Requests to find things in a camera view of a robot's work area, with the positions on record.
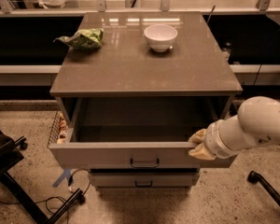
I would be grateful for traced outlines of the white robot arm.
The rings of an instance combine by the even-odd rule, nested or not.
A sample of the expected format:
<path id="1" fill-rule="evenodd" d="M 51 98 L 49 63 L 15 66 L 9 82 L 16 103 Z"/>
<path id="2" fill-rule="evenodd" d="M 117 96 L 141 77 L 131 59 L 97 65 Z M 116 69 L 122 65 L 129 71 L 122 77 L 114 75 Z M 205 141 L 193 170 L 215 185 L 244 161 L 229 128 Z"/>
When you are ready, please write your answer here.
<path id="1" fill-rule="evenodd" d="M 227 159 L 243 149 L 280 144 L 280 102 L 256 96 L 242 102 L 235 116 L 219 119 L 190 139 L 189 155 L 199 160 Z"/>

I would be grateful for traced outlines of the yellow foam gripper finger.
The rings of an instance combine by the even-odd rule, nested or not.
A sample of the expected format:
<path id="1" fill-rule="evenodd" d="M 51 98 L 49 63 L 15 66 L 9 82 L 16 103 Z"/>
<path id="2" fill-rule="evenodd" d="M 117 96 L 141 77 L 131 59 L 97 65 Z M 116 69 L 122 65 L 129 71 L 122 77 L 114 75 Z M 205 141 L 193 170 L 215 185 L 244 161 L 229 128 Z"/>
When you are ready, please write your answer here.
<path id="1" fill-rule="evenodd" d="M 196 148 L 189 151 L 189 155 L 199 160 L 212 161 L 216 156 L 204 145 L 200 143 Z"/>
<path id="2" fill-rule="evenodd" d="M 206 129 L 200 129 L 189 138 L 189 141 L 191 143 L 200 144 L 205 138 L 205 133 Z"/>

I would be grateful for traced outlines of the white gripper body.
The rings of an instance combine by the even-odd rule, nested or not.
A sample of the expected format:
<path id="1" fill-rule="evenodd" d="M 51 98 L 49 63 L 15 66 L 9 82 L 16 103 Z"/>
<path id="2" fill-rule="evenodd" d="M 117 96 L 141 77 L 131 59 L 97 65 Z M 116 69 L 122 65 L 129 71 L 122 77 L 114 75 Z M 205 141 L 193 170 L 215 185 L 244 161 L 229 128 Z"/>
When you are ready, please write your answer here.
<path id="1" fill-rule="evenodd" d="M 219 129 L 221 128 L 222 120 L 218 120 L 208 126 L 204 139 L 204 145 L 218 159 L 227 159 L 238 154 L 238 151 L 233 151 L 228 148 L 222 141 Z"/>

